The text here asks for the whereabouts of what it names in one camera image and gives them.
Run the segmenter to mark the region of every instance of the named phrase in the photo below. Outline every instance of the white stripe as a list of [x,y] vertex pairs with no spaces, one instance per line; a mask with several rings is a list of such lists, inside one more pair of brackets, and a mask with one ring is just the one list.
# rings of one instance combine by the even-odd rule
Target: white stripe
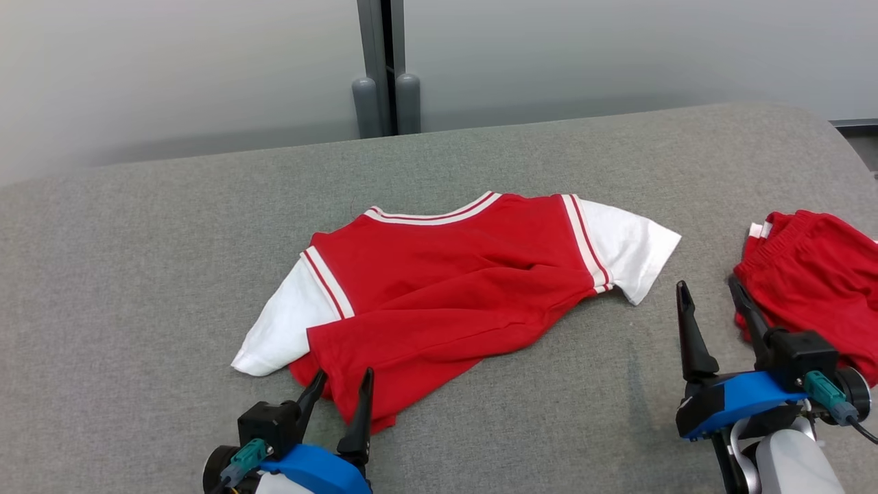
[[597,261],[592,256],[591,250],[588,249],[586,232],[582,229],[582,224],[579,223],[579,216],[576,213],[576,202],[578,202],[578,199],[576,196],[570,194],[562,194],[561,199],[564,200],[564,208],[567,211],[567,217],[570,219],[570,225],[573,227],[573,235],[576,237],[576,245],[579,247],[579,254],[582,256],[582,260],[586,263],[586,269],[591,273],[592,278],[594,279],[594,288],[600,288],[603,290],[603,285],[607,284],[607,280],[605,279],[600,267],[598,267]]
[[[377,220],[379,222],[396,223],[399,225],[423,225],[423,226],[426,226],[426,225],[447,225],[448,223],[460,222],[460,221],[465,220],[467,218],[472,218],[476,214],[479,214],[482,211],[484,211],[487,207],[491,206],[497,199],[500,198],[500,196],[502,196],[502,194],[498,194],[498,193],[488,193],[487,195],[483,195],[481,198],[479,198],[479,200],[483,200],[485,197],[487,197],[488,199],[485,200],[485,202],[479,204],[477,207],[474,207],[470,211],[467,211],[466,213],[462,213],[462,214],[460,214],[458,212],[464,211],[467,207],[472,207],[472,205],[478,203],[479,200],[471,202],[467,206],[457,209],[456,212],[452,212],[452,213],[448,213],[448,214],[435,214],[432,216],[415,216],[412,214],[389,214],[390,216],[405,216],[405,218],[385,218],[384,216],[382,216],[382,214],[387,214],[387,213],[385,213],[384,211],[381,211],[381,209],[378,207],[376,207],[375,209],[370,209],[369,211],[366,211],[364,214],[366,216],[369,216],[371,219]],[[437,216],[448,216],[448,217],[447,218],[433,219],[433,220],[429,219],[429,218],[436,218]]]
[[[323,261],[323,257],[320,256],[320,253],[317,249],[312,245],[306,249],[308,252],[308,256],[311,257],[311,260],[314,262],[314,268],[320,272],[320,276],[326,281],[327,287],[329,291],[332,292],[332,295],[335,296],[335,300],[338,301],[339,307],[342,308],[342,317],[348,318],[354,316],[354,308],[350,306],[350,301],[348,297],[344,294],[344,290],[342,290],[342,286],[338,284],[338,280],[335,279],[332,272],[329,271],[329,266]],[[329,294],[325,294],[329,297],[329,303],[335,306],[335,303],[332,301],[332,297]]]
[[450,213],[445,213],[445,214],[397,214],[397,213],[386,213],[383,209],[381,209],[381,208],[378,207],[378,206],[373,206],[372,209],[378,211],[379,214],[384,215],[384,216],[401,216],[402,219],[406,219],[406,220],[431,220],[431,219],[438,218],[438,217],[440,217],[440,216],[453,216],[453,215],[455,215],[455,214],[460,214],[460,213],[462,213],[463,211],[466,211],[467,209],[469,209],[470,207],[475,206],[475,205],[478,204],[482,199],[484,199],[484,198],[486,198],[486,197],[488,197],[489,195],[492,195],[492,194],[493,194],[493,192],[491,192],[491,191],[488,191],[488,192],[486,192],[486,193],[483,193],[482,195],[479,196],[478,199],[476,199],[476,200],[474,200],[473,202],[467,204],[466,206],[459,207],[459,208],[455,209],[454,211],[451,211]]
[[336,321],[342,319],[342,315],[338,313],[338,308],[335,306],[335,302],[332,301],[332,295],[329,294],[323,282],[320,281],[320,276],[317,275],[317,272],[314,270],[314,265],[311,264],[311,261],[306,257],[305,253],[302,252],[299,254],[299,257],[302,258],[302,262],[305,263],[305,266],[308,268],[308,274],[314,279],[314,284],[317,285],[317,288],[323,293],[323,296],[327,299],[327,304],[332,309],[332,313],[337,317]]
[[582,226],[585,228],[586,239],[591,239],[592,249],[590,250],[591,254],[594,255],[594,262],[598,265],[598,272],[601,274],[601,279],[604,280],[602,285],[606,285],[610,288],[613,287],[612,280],[608,280],[607,277],[613,277],[613,273],[609,271],[609,267],[607,265],[607,261],[601,258],[601,253],[598,251],[598,244],[594,241],[594,235],[592,234],[591,228],[588,226],[588,215],[586,214],[586,206],[585,201],[580,199],[576,194],[570,194],[573,196],[573,204],[579,210],[579,214],[582,216]]

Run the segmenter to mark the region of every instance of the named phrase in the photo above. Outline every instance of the red shorts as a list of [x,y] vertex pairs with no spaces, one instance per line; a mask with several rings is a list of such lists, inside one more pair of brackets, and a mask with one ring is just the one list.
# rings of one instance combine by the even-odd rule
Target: red shorts
[[761,231],[751,229],[735,274],[769,324],[819,332],[870,387],[878,384],[875,241],[831,214],[771,213]]

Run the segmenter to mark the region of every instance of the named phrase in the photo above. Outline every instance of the gray fabric surface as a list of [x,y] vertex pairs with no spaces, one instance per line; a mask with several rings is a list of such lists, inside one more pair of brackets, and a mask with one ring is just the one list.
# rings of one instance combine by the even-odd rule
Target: gray fabric surface
[[[195,492],[235,419],[300,387],[229,362],[316,230],[368,206],[455,209],[485,190],[577,193],[683,239],[637,308],[585,301],[372,441],[376,492],[718,492],[710,444],[677,437],[673,286],[724,371],[752,368],[724,279],[751,221],[837,214],[878,236],[876,187],[828,123],[717,105],[121,165],[0,189],[0,479],[9,492]],[[878,432],[878,419],[867,421]],[[335,447],[331,403],[306,440]],[[821,425],[848,492],[878,449]]]

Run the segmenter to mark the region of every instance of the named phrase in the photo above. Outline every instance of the jersey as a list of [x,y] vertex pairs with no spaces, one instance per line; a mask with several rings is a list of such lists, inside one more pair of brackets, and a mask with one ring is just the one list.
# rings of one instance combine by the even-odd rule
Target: jersey
[[290,364],[350,421],[367,367],[373,431],[483,358],[540,338],[579,301],[619,287],[637,305],[680,236],[575,194],[486,193],[439,215],[372,207],[310,246],[265,306],[233,367]]

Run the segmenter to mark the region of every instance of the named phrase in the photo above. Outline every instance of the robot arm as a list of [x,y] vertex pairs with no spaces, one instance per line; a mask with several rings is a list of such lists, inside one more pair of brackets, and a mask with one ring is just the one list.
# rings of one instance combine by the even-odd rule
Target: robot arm
[[338,454],[302,444],[323,371],[295,402],[255,404],[238,418],[241,447],[220,446],[207,460],[205,494],[371,494],[366,479],[374,373],[366,369],[354,419],[338,442]]
[[[740,282],[732,277],[729,286],[752,336],[754,371],[718,374],[694,319],[686,282],[678,283],[680,356],[687,382],[677,410],[680,436],[713,443],[726,492],[844,492],[817,445],[814,420],[859,426],[871,408],[866,381],[852,367],[838,367],[838,351],[818,333],[769,327]],[[754,438],[762,439],[739,446]]]

